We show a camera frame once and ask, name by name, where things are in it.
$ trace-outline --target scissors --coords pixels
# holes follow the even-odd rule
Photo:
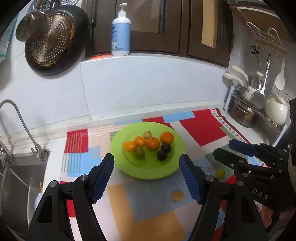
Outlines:
[[[255,45],[255,46],[251,46],[251,47],[250,47],[250,50],[251,50],[252,54],[255,54],[255,55],[256,55],[257,62],[259,63],[259,59],[258,59],[258,54],[259,54],[259,52],[260,52],[259,47],[258,47],[257,45]]]

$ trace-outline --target green plate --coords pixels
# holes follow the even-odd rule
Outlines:
[[[137,136],[143,136],[145,131],[150,131],[153,137],[160,140],[160,135],[169,131],[174,135],[172,150],[164,161],[157,159],[157,152],[143,147],[145,157],[138,160],[135,153],[124,150],[126,141],[133,141]],[[182,138],[173,129],[155,122],[138,122],[122,128],[112,139],[111,153],[114,156],[116,166],[126,174],[139,179],[160,179],[169,176],[179,168],[179,157],[185,153],[185,144]]]

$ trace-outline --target blue gripper pad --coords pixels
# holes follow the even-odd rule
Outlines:
[[[179,166],[192,199],[201,204],[203,200],[202,192],[204,188],[203,177],[205,176],[205,174],[203,173],[201,168],[194,166],[187,154],[183,154],[180,156]],[[196,176],[198,175],[198,173],[196,172],[195,168],[199,168],[202,171],[199,177]]]
[[[232,139],[231,141],[229,141],[228,146],[231,150],[240,152],[250,157],[258,155],[258,152],[253,145],[241,142],[239,140]]]
[[[97,200],[101,199],[103,196],[107,183],[114,169],[114,156],[107,153],[101,164],[97,166],[97,168],[98,169],[94,173],[94,175],[98,175],[97,179],[91,180],[89,183],[90,188],[92,189],[93,187],[93,194],[91,197],[92,204],[95,204]]]

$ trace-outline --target bottle label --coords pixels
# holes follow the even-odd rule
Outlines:
[[[129,23],[112,24],[111,51],[129,51],[131,44],[131,25]]]

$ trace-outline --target window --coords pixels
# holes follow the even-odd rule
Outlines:
[[[123,2],[132,22],[131,52],[171,53],[228,67],[232,13],[224,0],[98,0],[87,57],[110,52],[111,23]],[[91,3],[87,0],[88,16]]]

